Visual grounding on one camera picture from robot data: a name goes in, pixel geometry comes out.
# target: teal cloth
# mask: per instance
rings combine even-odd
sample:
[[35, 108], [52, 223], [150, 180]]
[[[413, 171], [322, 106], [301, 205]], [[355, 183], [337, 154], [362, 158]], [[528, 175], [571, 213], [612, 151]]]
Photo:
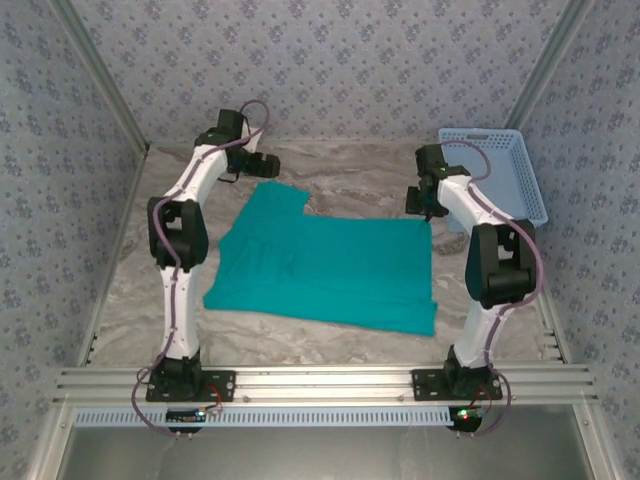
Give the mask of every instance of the teal cloth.
[[220, 240], [204, 305], [434, 334], [431, 227], [304, 215], [305, 191], [260, 184]]

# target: marble surface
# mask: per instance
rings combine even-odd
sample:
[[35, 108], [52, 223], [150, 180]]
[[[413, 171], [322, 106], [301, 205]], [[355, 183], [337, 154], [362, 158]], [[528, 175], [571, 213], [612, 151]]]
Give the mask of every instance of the marble surface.
[[[404, 216], [407, 186], [417, 185], [414, 151], [419, 145], [289, 144], [261, 147], [279, 155], [278, 181], [308, 190], [306, 213], [345, 218]], [[146, 204], [178, 179], [190, 150], [153, 147], [106, 299], [92, 365], [142, 366], [158, 353], [163, 332], [160, 274], [149, 253]], [[218, 182], [204, 205], [210, 251], [199, 284], [202, 297], [219, 264], [218, 240], [258, 182], [241, 177]], [[260, 313], [197, 308], [204, 364], [414, 363], [440, 361], [464, 326], [469, 296], [464, 285], [468, 237], [433, 221], [433, 298], [438, 302], [436, 335], [423, 337], [360, 329]], [[544, 357], [542, 322], [532, 306], [514, 312], [496, 345], [496, 358]]]

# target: blue basket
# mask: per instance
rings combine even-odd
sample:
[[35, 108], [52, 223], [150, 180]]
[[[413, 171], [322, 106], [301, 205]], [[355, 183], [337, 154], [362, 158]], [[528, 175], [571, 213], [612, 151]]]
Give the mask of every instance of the blue basket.
[[[519, 131], [441, 128], [438, 138], [440, 142], [466, 140], [486, 152], [491, 161], [491, 176], [477, 185], [498, 208], [516, 220], [529, 219], [536, 228], [549, 220], [524, 138]], [[485, 173], [484, 161], [472, 148], [446, 145], [442, 150], [450, 166], [462, 165], [474, 177]], [[451, 232], [464, 231], [451, 214], [447, 215], [447, 227]]]

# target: robotic arm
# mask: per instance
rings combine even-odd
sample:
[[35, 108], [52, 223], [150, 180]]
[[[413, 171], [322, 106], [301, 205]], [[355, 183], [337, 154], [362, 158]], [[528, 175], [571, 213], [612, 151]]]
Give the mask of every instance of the robotic arm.
[[[149, 246], [160, 268], [165, 304], [162, 353], [150, 373], [149, 401], [191, 400], [202, 390], [195, 306], [209, 240], [201, 206], [225, 172], [235, 174], [236, 180], [240, 173], [278, 176], [280, 160], [274, 155], [263, 159], [255, 153], [260, 133], [249, 134], [241, 112], [221, 110], [217, 126], [196, 139], [191, 161], [178, 182], [164, 196], [149, 200]], [[207, 384], [215, 383], [215, 379], [207, 380]], [[232, 395], [232, 389], [226, 388], [228, 382], [222, 383], [221, 391]]]
[[[502, 398], [500, 382], [487, 359], [492, 363], [490, 346], [510, 312], [505, 307], [523, 301], [536, 288], [534, 253], [512, 227], [515, 224], [533, 239], [533, 225], [513, 220], [478, 189], [471, 192], [469, 172], [447, 165], [440, 145], [417, 150], [416, 163], [421, 179], [419, 187], [409, 187], [406, 211], [425, 215], [427, 221], [451, 212], [463, 225], [471, 237], [465, 283], [472, 302], [462, 336], [451, 347], [444, 369], [413, 372], [414, 397], [422, 400], [427, 391], [432, 396], [438, 392], [443, 399], [473, 399], [480, 388], [494, 399]], [[501, 258], [505, 255], [500, 247], [510, 258]], [[494, 328], [498, 316], [502, 321]]]

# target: aluminum rail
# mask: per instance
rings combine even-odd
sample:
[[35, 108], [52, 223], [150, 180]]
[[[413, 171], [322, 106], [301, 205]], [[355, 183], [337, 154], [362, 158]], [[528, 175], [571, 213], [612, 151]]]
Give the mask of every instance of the aluminum rail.
[[[597, 403], [586, 365], [558, 362], [505, 362], [496, 365], [511, 383], [514, 405], [576, 405]], [[415, 402], [411, 370], [440, 365], [327, 365], [244, 367], [204, 370], [237, 373], [234, 407], [466, 405], [468, 400]], [[54, 404], [122, 407], [130, 405], [137, 368], [69, 368], [61, 372]], [[141, 406], [147, 403], [140, 390]], [[505, 399], [494, 402], [504, 404]], [[180, 403], [172, 405], [195, 406]]]

